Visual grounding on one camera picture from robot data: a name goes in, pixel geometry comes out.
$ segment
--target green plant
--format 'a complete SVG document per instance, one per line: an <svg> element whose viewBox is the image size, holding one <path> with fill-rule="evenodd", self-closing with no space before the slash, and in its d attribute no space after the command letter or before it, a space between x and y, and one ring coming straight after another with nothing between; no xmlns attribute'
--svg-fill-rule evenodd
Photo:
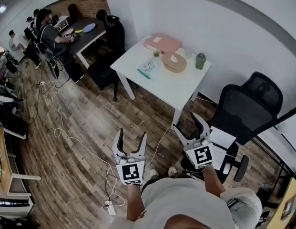
<svg viewBox="0 0 296 229"><path fill-rule="evenodd" d="M154 51L153 52L153 56L154 56L154 58L158 58L159 57L159 55L160 55L160 51L158 51L158 50L156 50L156 51Z"/></svg>

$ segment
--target yellow object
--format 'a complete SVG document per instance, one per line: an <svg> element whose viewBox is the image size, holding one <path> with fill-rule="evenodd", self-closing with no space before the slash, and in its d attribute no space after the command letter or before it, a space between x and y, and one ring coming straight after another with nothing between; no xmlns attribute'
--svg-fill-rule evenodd
<svg viewBox="0 0 296 229"><path fill-rule="evenodd" d="M284 229L289 223L293 214L287 216L286 219L281 220L283 210L285 209L286 202L292 199L296 195L296 180L291 178L289 186L286 189L286 193L279 204L276 213L274 214L272 220L267 225L268 229Z"/></svg>

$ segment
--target black t-shirt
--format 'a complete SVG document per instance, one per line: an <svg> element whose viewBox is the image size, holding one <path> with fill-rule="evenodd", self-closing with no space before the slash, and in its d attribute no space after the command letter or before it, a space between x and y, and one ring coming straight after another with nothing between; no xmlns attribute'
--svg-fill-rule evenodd
<svg viewBox="0 0 296 229"><path fill-rule="evenodd" d="M54 54L59 55L67 50L66 43L56 43L54 40L59 33L51 25L44 25L41 27L42 38L41 40L49 47Z"/></svg>

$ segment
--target green bottle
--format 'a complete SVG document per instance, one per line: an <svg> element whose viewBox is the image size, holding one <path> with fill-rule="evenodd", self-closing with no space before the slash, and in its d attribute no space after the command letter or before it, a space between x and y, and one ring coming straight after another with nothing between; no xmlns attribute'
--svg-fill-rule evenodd
<svg viewBox="0 0 296 229"><path fill-rule="evenodd" d="M202 70L204 67L204 64L206 62L206 56L203 53L199 53L196 56L196 62L195 62L195 67L199 70Z"/></svg>

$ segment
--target chair armrest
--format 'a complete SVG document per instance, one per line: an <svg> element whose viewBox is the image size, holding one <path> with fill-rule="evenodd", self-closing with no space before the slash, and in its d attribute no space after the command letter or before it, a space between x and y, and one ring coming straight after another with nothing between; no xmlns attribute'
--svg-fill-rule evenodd
<svg viewBox="0 0 296 229"><path fill-rule="evenodd" d="M245 175L247 166L248 166L249 158L246 155L243 155L241 162L234 162L234 166L238 168L237 173L234 177L234 181L240 182Z"/></svg>

